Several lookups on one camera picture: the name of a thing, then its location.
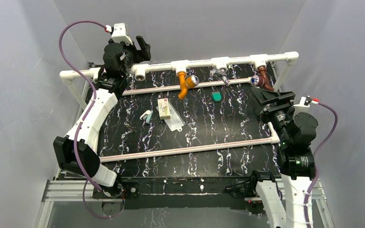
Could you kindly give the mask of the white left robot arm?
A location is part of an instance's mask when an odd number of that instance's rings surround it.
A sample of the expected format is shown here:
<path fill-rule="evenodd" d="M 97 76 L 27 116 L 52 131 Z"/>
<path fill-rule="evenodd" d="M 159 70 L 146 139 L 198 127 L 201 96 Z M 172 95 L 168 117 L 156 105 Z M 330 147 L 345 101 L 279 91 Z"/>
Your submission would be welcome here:
<path fill-rule="evenodd" d="M 123 192 L 117 173 L 100 161 L 97 142 L 104 120 L 122 97 L 131 68 L 151 60 L 151 46 L 142 36 L 136 36 L 136 47 L 128 36 L 111 38 L 104 48 L 101 67 L 90 69 L 87 76 L 92 95 L 75 125 L 53 142 L 54 152 L 63 171 L 87 178 L 97 189 L 104 187 L 112 198 Z"/>

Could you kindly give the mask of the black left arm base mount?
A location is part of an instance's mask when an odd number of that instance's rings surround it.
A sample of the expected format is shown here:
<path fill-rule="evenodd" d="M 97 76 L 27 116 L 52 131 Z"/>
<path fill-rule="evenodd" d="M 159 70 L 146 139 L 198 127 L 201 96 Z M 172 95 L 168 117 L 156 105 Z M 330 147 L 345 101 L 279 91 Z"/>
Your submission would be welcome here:
<path fill-rule="evenodd" d="M 139 196 L 139 183 L 131 180 L 116 180 L 113 187 L 103 187 L 103 195 L 109 202 L 102 203 L 102 210 L 106 216 L 112 216 L 124 211 L 127 199 Z"/>

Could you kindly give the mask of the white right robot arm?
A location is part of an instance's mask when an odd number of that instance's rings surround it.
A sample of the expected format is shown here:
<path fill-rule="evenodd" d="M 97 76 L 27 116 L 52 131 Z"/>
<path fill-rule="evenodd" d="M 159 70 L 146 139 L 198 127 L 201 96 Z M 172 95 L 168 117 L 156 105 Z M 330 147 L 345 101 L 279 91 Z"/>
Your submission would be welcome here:
<path fill-rule="evenodd" d="M 276 178 L 267 171 L 252 172 L 249 192 L 261 198 L 271 228 L 311 228 L 311 195 L 317 171 L 310 145 L 318 122 L 306 112 L 296 112 L 293 92 L 251 90 L 259 120 L 269 123 L 271 135 L 279 139 L 277 162 L 285 193 L 278 190 Z"/>

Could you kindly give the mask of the dark red water faucet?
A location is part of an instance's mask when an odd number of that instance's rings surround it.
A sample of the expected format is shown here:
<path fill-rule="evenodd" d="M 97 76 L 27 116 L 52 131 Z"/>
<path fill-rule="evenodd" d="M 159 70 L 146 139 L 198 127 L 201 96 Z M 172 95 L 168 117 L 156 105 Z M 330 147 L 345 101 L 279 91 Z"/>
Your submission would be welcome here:
<path fill-rule="evenodd" d="M 267 70 L 265 66 L 257 68 L 258 75 L 254 75 L 250 78 L 250 84 L 255 87 L 263 88 L 268 91 L 274 91 L 270 81 L 267 77 Z"/>

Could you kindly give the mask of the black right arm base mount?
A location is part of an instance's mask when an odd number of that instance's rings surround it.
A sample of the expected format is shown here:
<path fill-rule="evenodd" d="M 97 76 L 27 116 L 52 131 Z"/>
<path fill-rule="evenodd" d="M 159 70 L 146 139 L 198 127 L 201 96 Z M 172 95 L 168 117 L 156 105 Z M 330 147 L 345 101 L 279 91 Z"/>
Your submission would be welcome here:
<path fill-rule="evenodd" d="M 221 189 L 221 193 L 229 194 L 232 198 L 260 198 L 256 192 L 256 185 L 264 181 L 276 182 L 275 176 L 270 171 L 253 170 L 250 177 L 245 181 L 238 182 Z M 246 210 L 255 216 L 264 216 L 264 210 L 261 200 L 246 199 Z"/>

